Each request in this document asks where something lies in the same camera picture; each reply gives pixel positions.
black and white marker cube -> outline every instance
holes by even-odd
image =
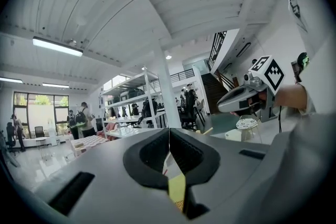
[[[253,77],[258,77],[267,84],[274,95],[278,92],[285,78],[284,72],[272,55],[260,57],[248,71],[252,73]]]

cable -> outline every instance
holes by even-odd
[[[278,116],[278,120],[279,120],[279,133],[282,132],[282,129],[281,129],[281,108],[282,108],[282,106],[280,106],[280,112],[279,112],[279,116]]]

handheld camera device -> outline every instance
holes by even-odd
[[[261,122],[276,118],[272,111],[280,85],[285,74],[272,55],[262,56],[244,75],[244,85],[224,95],[217,103],[221,112],[246,114],[247,110],[260,110]],[[260,102],[259,93],[266,93],[266,100]]]

white shelf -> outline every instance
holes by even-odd
[[[130,117],[123,117],[123,118],[118,118],[118,119],[113,119],[113,120],[108,120],[108,121],[104,121],[104,123],[122,123],[122,122],[135,122],[138,121],[139,118],[141,117],[141,115],[138,116],[130,116]]]
[[[162,115],[164,115],[166,112],[162,111],[162,112],[158,112],[155,117],[148,117],[148,118],[144,118],[143,121],[151,121],[155,118],[158,118]],[[113,119],[113,120],[108,120],[108,121],[104,121],[104,123],[124,123],[124,122],[136,122],[139,120],[139,118],[141,117],[141,115],[138,116],[129,116],[129,117],[123,117],[123,118],[118,118],[118,119]]]
[[[148,80],[149,82],[153,80],[157,80],[157,76],[153,73],[147,71]],[[141,86],[144,86],[146,84],[145,80],[145,73],[142,72],[132,78],[129,78],[128,80],[112,87],[110,90],[107,90],[102,93],[102,95],[120,95],[123,92],[129,91],[134,88],[138,88]]]
[[[144,121],[150,121],[150,120],[153,120],[153,119],[155,119],[155,118],[158,118],[158,117],[164,115],[165,113],[166,113],[165,111],[158,112],[158,113],[155,115],[155,117],[148,117],[148,118],[144,118],[143,120],[144,120]]]
[[[148,131],[153,131],[153,130],[154,129],[152,128],[119,128],[114,131],[109,131],[109,132],[106,131],[106,135],[112,135],[115,137],[124,138],[124,137],[133,136],[133,135],[148,132]]]
[[[124,100],[124,101],[120,101],[120,102],[117,102],[117,103],[109,104],[109,105],[105,106],[104,108],[105,109],[107,109],[107,108],[117,108],[119,106],[123,106],[123,105],[134,103],[135,101],[145,100],[147,97],[148,97],[147,94],[143,94],[143,95],[140,95],[140,96],[136,96],[136,97]]]

tree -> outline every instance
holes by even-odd
[[[60,101],[60,106],[69,106],[69,98],[67,96],[63,96]]]
[[[35,96],[35,104],[51,104],[49,97],[46,95],[37,95]]]
[[[27,101],[22,94],[20,94],[19,105],[27,105]]]

